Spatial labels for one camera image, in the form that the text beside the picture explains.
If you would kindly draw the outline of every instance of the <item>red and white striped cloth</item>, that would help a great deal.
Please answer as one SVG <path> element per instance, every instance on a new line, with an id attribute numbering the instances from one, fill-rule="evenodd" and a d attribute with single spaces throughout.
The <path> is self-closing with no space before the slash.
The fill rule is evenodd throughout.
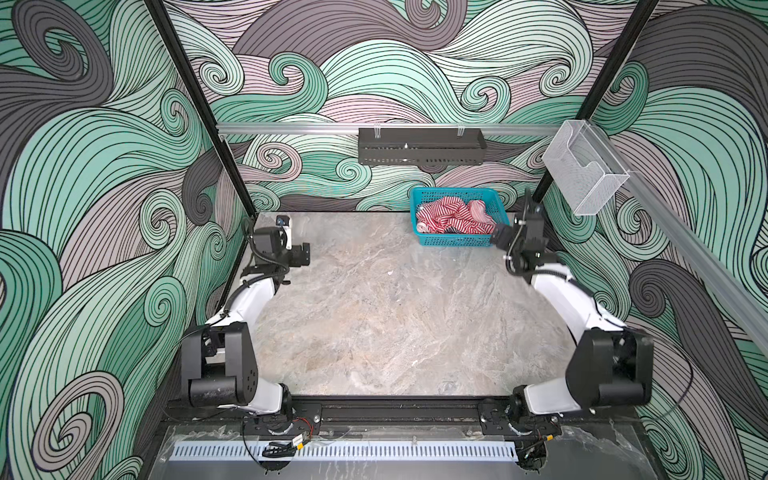
<path id="1" fill-rule="evenodd" d="M 420 233 L 445 233 L 452 227 L 459 233 L 487 235 L 493 232 L 495 225 L 485 212 L 485 202 L 471 200 L 468 205 L 458 197 L 443 197 L 419 205 L 416 219 L 419 221 L 416 229 Z"/>

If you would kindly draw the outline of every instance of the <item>wave pattern wall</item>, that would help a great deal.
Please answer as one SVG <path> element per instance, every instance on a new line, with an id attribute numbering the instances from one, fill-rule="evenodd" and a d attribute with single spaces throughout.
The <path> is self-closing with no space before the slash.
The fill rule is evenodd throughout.
<path id="1" fill-rule="evenodd" d="M 242 209 L 143 0 L 6 2 L 0 30 L 0 476 L 136 478 Z"/>
<path id="2" fill-rule="evenodd" d="M 661 2 L 594 121 L 768 313 L 766 13 L 765 2 Z M 638 409 L 670 478 L 765 478 L 766 357 L 630 192 L 594 220 L 573 217 L 556 188 L 545 203 L 558 250 L 598 298 L 697 365 L 688 397 L 657 420 L 688 380 L 680 353 L 659 348 Z"/>
<path id="3" fill-rule="evenodd" d="M 578 109 L 605 62 L 596 51 L 632 9 L 571 0 L 167 5 L 218 121 L 318 123 L 558 123 Z M 408 210 L 412 188 L 435 185 L 495 187 L 511 208 L 543 172 L 542 145 L 529 150 L 541 139 L 494 138 L 487 165 L 460 170 L 359 167 L 354 138 L 229 140 L 248 145 L 237 160 L 265 210 Z"/>

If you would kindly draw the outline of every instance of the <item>plastic basket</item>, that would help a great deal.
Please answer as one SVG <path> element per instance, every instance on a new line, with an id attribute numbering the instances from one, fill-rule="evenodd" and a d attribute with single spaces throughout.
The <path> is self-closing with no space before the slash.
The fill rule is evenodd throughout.
<path id="1" fill-rule="evenodd" d="M 416 231 L 416 209 L 421 204 L 434 202 L 443 197 L 458 197 L 469 202 L 482 200 L 485 212 L 496 222 L 509 225 L 507 212 L 496 190 L 490 188 L 414 188 L 411 190 L 411 223 L 413 233 L 421 245 L 431 247 L 490 247 L 490 235 L 463 235 L 454 233 L 419 233 Z"/>

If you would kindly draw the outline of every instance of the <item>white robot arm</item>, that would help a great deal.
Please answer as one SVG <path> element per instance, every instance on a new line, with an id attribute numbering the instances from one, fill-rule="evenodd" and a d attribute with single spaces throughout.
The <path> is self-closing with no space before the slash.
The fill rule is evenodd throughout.
<path id="1" fill-rule="evenodd" d="M 267 415 L 285 409 L 287 387 L 259 378 L 250 332 L 290 268 L 310 264 L 310 245 L 291 245 L 290 218 L 275 227 L 249 225 L 253 265 L 221 310 L 181 341 L 181 391 L 189 406 L 219 406 Z"/>
<path id="2" fill-rule="evenodd" d="M 627 328 L 559 263 L 556 253 L 545 251 L 545 222 L 543 206 L 527 196 L 520 218 L 511 226 L 497 225 L 491 243 L 506 252 L 511 275 L 523 277 L 549 300 L 577 346 L 564 377 L 514 390 L 512 404 L 517 412 L 510 417 L 648 403 L 653 374 L 651 337 Z"/>

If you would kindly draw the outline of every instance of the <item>gray marble table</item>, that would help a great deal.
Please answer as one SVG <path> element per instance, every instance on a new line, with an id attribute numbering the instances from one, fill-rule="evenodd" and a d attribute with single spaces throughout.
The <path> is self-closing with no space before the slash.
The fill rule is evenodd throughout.
<path id="1" fill-rule="evenodd" d="M 564 374 L 568 329 L 500 250 L 422 247 L 409 214 L 290 216 L 312 264 L 252 332 L 263 378 L 306 395 L 504 395 Z"/>

